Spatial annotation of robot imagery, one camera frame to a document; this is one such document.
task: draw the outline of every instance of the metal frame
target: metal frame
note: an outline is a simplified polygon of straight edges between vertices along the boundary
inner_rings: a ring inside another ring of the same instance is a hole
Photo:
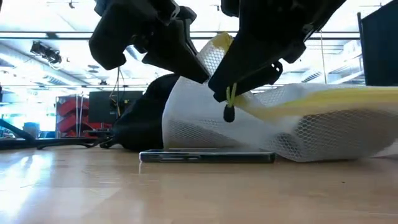
[[[224,31],[192,31],[192,40],[209,40]],[[225,31],[233,37],[237,31]],[[0,40],[89,40],[92,32],[0,31]],[[316,32],[309,40],[359,40],[359,32]]]
[[[28,149],[51,144],[91,144],[97,140],[95,138],[36,139],[35,141],[26,141],[24,139],[0,140],[0,150]]]
[[[363,60],[363,58],[365,57],[364,55],[366,53],[364,53],[364,50],[363,50],[364,42],[363,42],[362,14],[359,12],[359,13],[357,13],[356,16],[358,18],[359,41],[361,42],[363,72],[364,72],[364,75],[365,75],[365,83],[366,83],[366,65],[365,65],[365,60]]]

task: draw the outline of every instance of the yellow mesh bag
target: yellow mesh bag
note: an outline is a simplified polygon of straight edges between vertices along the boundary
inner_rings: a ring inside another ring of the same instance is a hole
[[[198,54],[212,74],[232,38],[223,33]],[[297,162],[393,154],[398,138],[398,88],[296,83],[236,97],[236,119],[223,120],[226,103],[180,78],[163,115],[165,148],[241,147]]]

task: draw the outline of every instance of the black robot gripper finger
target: black robot gripper finger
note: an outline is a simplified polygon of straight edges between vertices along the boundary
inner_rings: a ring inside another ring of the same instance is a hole
[[[189,11],[183,9],[181,18],[177,16],[167,27],[160,27],[153,35],[151,43],[147,47],[147,55],[142,59],[143,63],[155,65],[169,70],[198,83],[204,83],[209,79],[205,66],[197,59],[196,48],[190,40],[189,26],[192,20]]]
[[[282,72],[283,66],[280,62],[274,62],[270,66],[254,72],[249,77],[237,83],[236,96],[263,85],[273,85],[279,79]],[[218,102],[226,100],[225,91],[216,92],[213,96]]]
[[[224,114],[223,114],[224,121],[227,123],[232,123],[235,120],[235,107],[234,105],[228,106],[225,105]]]

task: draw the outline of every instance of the black cable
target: black cable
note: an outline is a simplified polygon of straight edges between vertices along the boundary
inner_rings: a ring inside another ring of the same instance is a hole
[[[23,131],[23,130],[15,127],[14,125],[8,123],[7,121],[5,121],[3,119],[0,119],[0,127],[4,127],[6,129],[12,131],[13,133],[17,134],[20,138],[23,138],[26,141],[29,141],[29,142],[35,141],[35,137],[31,136],[26,131]]]
[[[119,73],[120,73],[120,67],[118,67],[118,76],[116,77],[116,83],[113,86],[113,90],[112,90],[111,94],[109,95],[110,98],[112,98],[112,94],[114,93],[114,91],[116,89],[116,85],[119,84]]]
[[[122,70],[120,70],[120,74],[122,75],[122,80],[123,80],[123,93],[122,93],[122,97],[121,97],[120,101],[123,101],[124,93],[126,92],[126,83],[124,82],[124,76],[123,76]]]
[[[93,142],[92,144],[87,144],[84,143],[84,139],[82,139],[82,142],[76,142],[76,143],[69,143],[69,142],[56,142],[56,143],[51,143],[51,144],[43,144],[41,146],[37,146],[38,150],[44,149],[45,147],[52,147],[52,146],[84,146],[86,148],[92,148],[95,147],[99,144],[102,144],[104,142],[109,142],[109,140],[111,140],[111,137],[105,137],[105,138],[99,138],[97,139],[95,142]]]
[[[102,142],[99,146],[102,149],[109,149],[110,147],[114,146],[117,144],[114,138],[109,138],[107,141]]]
[[[118,84],[118,92],[116,93],[116,120],[119,119],[119,74],[120,67],[118,67],[118,76],[116,77],[116,83]]]

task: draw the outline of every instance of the wooden table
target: wooden table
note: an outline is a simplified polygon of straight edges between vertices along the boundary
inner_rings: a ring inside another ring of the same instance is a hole
[[[1,151],[0,223],[398,223],[398,160],[140,164],[119,149]]]

